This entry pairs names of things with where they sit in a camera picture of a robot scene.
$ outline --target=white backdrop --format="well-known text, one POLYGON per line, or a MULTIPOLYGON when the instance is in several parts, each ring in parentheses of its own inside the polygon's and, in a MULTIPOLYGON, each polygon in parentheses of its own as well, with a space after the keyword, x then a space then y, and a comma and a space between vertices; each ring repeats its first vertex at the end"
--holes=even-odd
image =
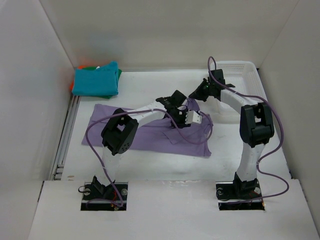
POLYGON ((320 230, 320 1, 300 0, 259 70, 284 124, 284 153, 320 230))
POLYGON ((72 64, 259 67, 298 0, 40 0, 72 64))
POLYGON ((38 0, 0 0, 0 239, 28 237, 73 72, 38 0))

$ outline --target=white plastic crate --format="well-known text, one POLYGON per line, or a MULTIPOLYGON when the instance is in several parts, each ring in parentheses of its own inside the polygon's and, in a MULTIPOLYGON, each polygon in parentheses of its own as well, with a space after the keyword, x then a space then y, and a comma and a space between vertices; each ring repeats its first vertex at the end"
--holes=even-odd
MULTIPOLYGON (((223 70, 226 84, 233 84, 235 90, 242 94, 257 95, 266 98, 264 88, 256 66, 250 61, 218 61, 217 69, 223 70)), ((215 108, 223 122, 239 122, 239 114, 227 104, 215 101, 215 108)))

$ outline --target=white table surface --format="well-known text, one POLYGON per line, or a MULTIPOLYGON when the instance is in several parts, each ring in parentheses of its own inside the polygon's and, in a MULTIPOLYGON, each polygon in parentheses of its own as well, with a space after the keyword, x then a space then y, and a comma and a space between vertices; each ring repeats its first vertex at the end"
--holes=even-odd
MULTIPOLYGON (((82 181, 46 181, 29 240, 319 240, 298 180, 265 211, 219 211, 212 180, 130 181, 127 210, 80 211, 82 181)), ((260 181, 262 192, 284 189, 260 181)))
MULTIPOLYGON (((106 100, 98 97, 82 97, 77 111, 73 132, 65 159, 62 180, 91 181, 101 166, 88 146, 81 145, 95 104, 116 107, 140 108, 158 97, 170 96, 179 90, 188 96, 207 77, 206 70, 176 70, 161 72, 123 72, 119 81, 119 95, 106 100)), ((240 86, 241 78, 225 77, 227 83, 240 86)), ((237 170, 243 142, 239 134, 240 117, 218 113, 216 99, 199 101, 200 109, 211 115, 213 135, 208 141, 211 157, 194 157, 152 151, 128 150, 121 155, 116 174, 119 182, 130 180, 215 180, 232 181, 237 170)), ((273 150, 279 143, 277 134, 266 145, 263 153, 273 150)), ((102 147, 96 147, 102 154, 102 147)), ((282 149, 261 163, 261 169, 290 179, 282 149)))
MULTIPOLYGON (((129 150, 121 155, 116 175, 118 181, 129 181, 127 211, 80 211, 78 187, 101 170, 90 148, 81 145, 94 105, 139 108, 176 89, 188 95, 206 75, 205 70, 125 72, 119 96, 83 97, 62 180, 44 183, 29 240, 319 240, 300 183, 290 179, 282 150, 265 159, 261 169, 287 179, 289 192, 266 198, 266 211, 219 211, 214 180, 233 180, 243 144, 239 119, 218 114, 213 98, 199 103, 214 122, 208 142, 211 157, 129 150)), ((275 135, 264 152, 278 143, 275 135)), ((263 175, 258 179, 263 195, 285 189, 278 179, 263 175)))

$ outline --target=purple cable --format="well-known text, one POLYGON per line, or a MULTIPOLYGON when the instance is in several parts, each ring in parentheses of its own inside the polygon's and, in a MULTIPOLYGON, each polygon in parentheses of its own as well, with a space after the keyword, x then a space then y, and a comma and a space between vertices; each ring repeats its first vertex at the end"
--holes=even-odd
POLYGON ((268 157, 269 155, 271 155, 271 154, 275 153, 276 151, 278 151, 278 150, 281 148, 282 144, 284 143, 284 138, 285 138, 285 135, 284 135, 284 127, 283 127, 283 125, 282 125, 282 122, 281 122, 281 120, 280 120, 279 115, 277 114, 277 112, 276 112, 276 110, 274 109, 274 107, 271 106, 271 104, 270 104, 266 99, 264 99, 263 97, 261 97, 261 96, 256 96, 256 95, 246 95, 246 94, 242 94, 242 93, 237 92, 237 91, 233 90, 232 88, 227 87, 226 85, 223 85, 222 83, 218 82, 218 81, 215 79, 215 77, 213 76, 213 74, 211 73, 210 60, 213 60, 215 69, 217 69, 216 60, 215 60, 212 56, 210 56, 210 57, 208 58, 208 62, 207 62, 207 67, 208 67, 209 75, 210 75, 210 77, 214 80, 214 82, 215 82, 216 84, 220 85, 220 86, 223 87, 224 89, 229 90, 230 92, 233 92, 233 93, 235 93, 235 94, 237 94, 237 95, 239 95, 239 96, 241 96, 241 97, 244 97, 244 98, 255 98, 255 99, 260 99, 261 101, 263 101, 263 102, 271 109, 272 113, 273 113, 274 116, 275 116, 276 121, 278 122, 279 128, 280 128, 280 142, 279 142, 279 145, 278 145, 274 150, 266 153, 265 155, 263 155, 262 157, 260 157, 260 158, 258 159, 258 161, 256 162, 256 169, 257 169, 257 171, 258 171, 259 173, 261 173, 261 174, 263 174, 263 175, 268 175, 268 176, 271 176, 271 177, 280 179, 281 181, 283 181, 283 182, 286 184, 286 189, 285 189, 284 191, 279 192, 279 193, 276 193, 276 194, 267 195, 267 196, 260 196, 260 197, 256 197, 256 198, 252 198, 252 199, 248 199, 248 200, 244 200, 244 201, 230 202, 230 204, 250 203, 250 202, 252 202, 253 200, 262 200, 262 199, 277 197, 277 196, 280 196, 280 195, 282 195, 282 194, 285 194, 286 192, 289 191, 289 183, 288 183, 284 178, 282 178, 282 177, 280 177, 280 176, 277 176, 277 175, 272 174, 272 173, 268 173, 268 172, 261 171, 261 170, 260 170, 260 166, 259 166, 260 162, 261 162, 264 158, 266 158, 266 157, 268 157))
POLYGON ((89 201, 86 202, 85 206, 86 208, 88 208, 88 204, 92 201, 108 201, 110 202, 111 204, 114 204, 118 207, 123 207, 124 205, 124 201, 121 197, 121 194, 119 192, 119 190, 116 188, 116 185, 113 183, 113 181, 111 180, 111 178, 109 177, 108 173, 107 173, 107 170, 106 170, 106 166, 104 164, 104 161, 101 159, 101 157, 99 156, 99 154, 97 153, 97 151, 95 150, 95 148, 93 147, 93 145, 91 144, 90 140, 89 140, 89 137, 88 137, 88 132, 89 130, 96 124, 104 121, 104 120, 107 120, 107 119, 110 119, 110 118, 114 118, 114 117, 119 117, 119 116, 124 116, 124 115, 129 115, 129 114, 143 114, 143 113, 148 113, 148 112, 152 112, 152 111, 160 111, 160 112, 163 112, 165 113, 172 121, 174 127, 176 128, 176 130, 178 131, 178 133, 181 135, 181 137, 183 137, 184 140, 186 140, 188 143, 190 144, 194 144, 194 145, 201 145, 205 142, 207 142, 209 140, 209 138, 211 137, 212 133, 213 133, 213 122, 211 121, 211 119, 209 118, 208 115, 204 114, 203 112, 199 111, 199 113, 202 115, 202 116, 205 116, 208 120, 209 120, 209 123, 210 123, 210 134, 209 136, 205 139, 205 141, 202 141, 202 142, 192 142, 190 141, 189 139, 186 138, 186 136, 184 136, 184 134, 182 133, 182 131, 178 128, 176 122, 174 121, 174 119, 170 116, 169 113, 167 113, 165 110, 162 110, 162 109, 159 109, 159 108, 155 108, 155 109, 148 109, 148 110, 141 110, 141 111, 129 111, 129 112, 122 112, 122 113, 117 113, 117 114, 113 114, 113 115, 110 115, 110 116, 106 116, 106 117, 103 117, 97 121, 95 121, 94 123, 92 123, 90 126, 88 126, 88 128, 86 129, 85 131, 85 139, 89 145, 89 147, 92 149, 92 151, 94 152, 94 154, 97 156, 97 158, 99 159, 100 163, 101 163, 101 166, 103 168, 103 172, 106 176, 106 178, 109 180, 111 186, 113 187, 113 189, 115 190, 116 194, 119 196, 119 199, 120 199, 120 204, 118 204, 117 202, 115 201, 112 201, 112 200, 109 200, 109 199, 103 199, 103 198, 95 198, 95 199, 91 199, 89 201))

